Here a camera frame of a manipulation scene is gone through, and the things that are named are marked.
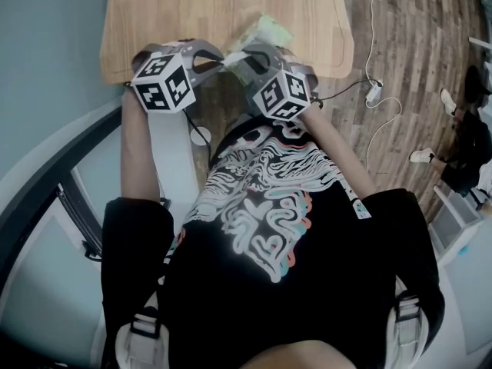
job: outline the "person in black pants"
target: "person in black pants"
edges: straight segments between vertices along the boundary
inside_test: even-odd
[[[449,92],[443,89],[440,93],[440,99],[444,103],[446,113],[453,116],[469,132],[467,139],[467,151],[462,151],[465,159],[461,159],[461,168],[453,168],[448,163],[435,157],[431,148],[421,151],[414,151],[410,156],[413,163],[428,163],[437,172],[440,178],[451,189],[466,196],[468,192],[478,185],[480,179],[480,168],[492,159],[492,137],[485,123],[469,111],[463,111],[456,108]]]

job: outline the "black t-shirt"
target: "black t-shirt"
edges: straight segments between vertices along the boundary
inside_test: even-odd
[[[172,231],[158,204],[111,202],[102,287],[109,340],[157,289],[173,369],[240,367],[305,340],[376,367],[394,305],[395,253],[413,252],[428,284],[438,281],[411,193],[359,200],[306,131],[262,117],[223,140],[181,233]]]

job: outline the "round white object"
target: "round white object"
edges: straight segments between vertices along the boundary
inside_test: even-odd
[[[208,129],[206,129],[205,127],[197,127],[197,129],[200,130],[201,135],[203,135],[205,137],[205,139],[207,140],[207,142],[210,144],[210,141],[212,139],[212,134],[210,134],[210,131]],[[193,143],[198,145],[198,146],[205,146],[206,145],[203,138],[198,134],[198,132],[195,129],[191,130],[190,138],[193,141]]]

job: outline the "white furniture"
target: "white furniture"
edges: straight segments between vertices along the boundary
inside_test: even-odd
[[[475,211],[470,196],[463,198],[454,191],[446,196],[438,186],[434,186],[434,191],[444,206],[429,223],[429,232],[437,263],[444,266],[470,242],[484,220]]]

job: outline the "forearm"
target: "forearm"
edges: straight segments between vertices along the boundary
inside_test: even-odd
[[[133,91],[129,90],[122,101],[121,195],[156,202],[160,200],[147,114]]]
[[[312,106],[301,114],[301,120],[321,149],[337,165],[348,184],[360,198],[374,194],[377,189],[371,177],[348,143],[325,118],[321,110]]]

